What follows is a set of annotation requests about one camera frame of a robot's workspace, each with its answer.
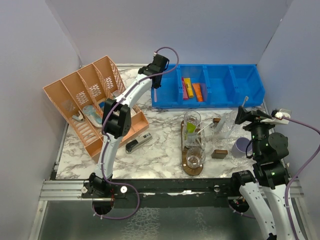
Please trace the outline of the white toothbrush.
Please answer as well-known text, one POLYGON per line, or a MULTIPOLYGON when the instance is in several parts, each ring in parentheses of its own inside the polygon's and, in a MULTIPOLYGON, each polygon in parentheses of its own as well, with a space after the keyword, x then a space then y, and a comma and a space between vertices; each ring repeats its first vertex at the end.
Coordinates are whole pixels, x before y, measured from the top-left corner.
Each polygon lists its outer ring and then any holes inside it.
POLYGON ((213 125, 214 122, 210 122, 209 124, 207 124, 206 126, 204 126, 203 128, 201 128, 198 132, 197 135, 201 134, 206 128, 210 127, 211 125, 213 125))

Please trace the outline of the lilac plastic cup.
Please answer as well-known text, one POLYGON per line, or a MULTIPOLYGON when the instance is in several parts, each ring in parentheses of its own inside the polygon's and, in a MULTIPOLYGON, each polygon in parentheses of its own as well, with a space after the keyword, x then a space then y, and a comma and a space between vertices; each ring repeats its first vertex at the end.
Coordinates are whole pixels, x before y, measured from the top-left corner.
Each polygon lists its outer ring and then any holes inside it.
POLYGON ((242 158, 252 152, 252 143, 246 137, 238 138, 232 146, 231 154, 234 158, 242 158))

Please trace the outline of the lime green toothpaste tube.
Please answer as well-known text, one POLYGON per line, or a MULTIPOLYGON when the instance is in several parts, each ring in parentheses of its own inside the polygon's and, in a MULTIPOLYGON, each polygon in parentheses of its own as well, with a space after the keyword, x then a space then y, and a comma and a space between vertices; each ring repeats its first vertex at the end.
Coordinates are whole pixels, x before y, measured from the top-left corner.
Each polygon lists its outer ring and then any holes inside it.
POLYGON ((193 133, 195 129, 197 128, 197 125, 194 122, 187 122, 186 123, 186 130, 188 133, 193 133))

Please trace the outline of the white tube black cap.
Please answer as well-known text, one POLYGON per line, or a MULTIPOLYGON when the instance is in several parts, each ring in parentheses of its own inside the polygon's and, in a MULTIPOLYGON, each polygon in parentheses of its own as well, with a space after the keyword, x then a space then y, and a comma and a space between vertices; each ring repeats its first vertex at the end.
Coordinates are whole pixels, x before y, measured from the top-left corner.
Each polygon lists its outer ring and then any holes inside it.
POLYGON ((193 132, 193 133, 187 132, 184 135, 185 147, 190 148, 194 144, 194 142, 196 141, 197 135, 198 134, 196 132, 193 132))

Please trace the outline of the white tube orange cap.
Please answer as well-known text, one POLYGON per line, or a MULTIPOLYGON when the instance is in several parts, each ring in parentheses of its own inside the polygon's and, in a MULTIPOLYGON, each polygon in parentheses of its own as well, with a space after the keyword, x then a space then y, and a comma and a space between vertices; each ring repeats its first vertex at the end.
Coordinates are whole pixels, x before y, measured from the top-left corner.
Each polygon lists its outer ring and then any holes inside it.
POLYGON ((230 129, 228 131, 225 131, 225 132, 220 132, 218 135, 217 135, 217 138, 219 140, 223 140, 223 139, 228 139, 231 135, 231 133, 233 132, 233 129, 230 129))

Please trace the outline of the clear jar brown lid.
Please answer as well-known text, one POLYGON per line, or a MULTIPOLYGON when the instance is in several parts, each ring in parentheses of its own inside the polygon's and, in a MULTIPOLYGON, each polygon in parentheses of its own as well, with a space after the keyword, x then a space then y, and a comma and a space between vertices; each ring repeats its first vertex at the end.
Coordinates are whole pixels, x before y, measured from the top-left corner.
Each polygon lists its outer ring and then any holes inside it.
POLYGON ((213 118, 213 123, 210 128, 215 129, 217 127, 217 125, 219 124, 220 120, 221 120, 221 118, 218 118, 218 117, 213 118))

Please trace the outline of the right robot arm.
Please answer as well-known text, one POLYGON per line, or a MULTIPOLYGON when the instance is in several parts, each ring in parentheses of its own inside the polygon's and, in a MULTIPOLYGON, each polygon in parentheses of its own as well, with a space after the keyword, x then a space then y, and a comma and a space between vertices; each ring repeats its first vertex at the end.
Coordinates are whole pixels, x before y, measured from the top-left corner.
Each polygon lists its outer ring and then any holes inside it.
POLYGON ((243 129, 251 133, 255 161, 253 172, 234 172, 229 189, 244 197, 257 220, 265 240, 303 240, 290 196, 288 171, 281 160, 289 155, 288 138, 270 133, 275 125, 287 125, 291 111, 275 109, 271 114, 238 107, 235 124, 249 122, 243 129))

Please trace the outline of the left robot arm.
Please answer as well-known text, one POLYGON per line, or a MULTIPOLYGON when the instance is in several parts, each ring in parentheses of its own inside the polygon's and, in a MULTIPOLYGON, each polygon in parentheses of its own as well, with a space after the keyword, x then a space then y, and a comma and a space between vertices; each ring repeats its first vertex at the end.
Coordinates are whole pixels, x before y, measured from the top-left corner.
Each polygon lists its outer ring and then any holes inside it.
POLYGON ((102 118, 103 145, 96 169, 89 176, 86 187, 91 194, 103 198, 111 192, 110 178, 113 175, 116 153, 132 126, 131 109, 146 91, 161 86, 162 75, 168 65, 169 59, 156 53, 150 64, 138 70, 136 79, 122 94, 105 101, 102 118))

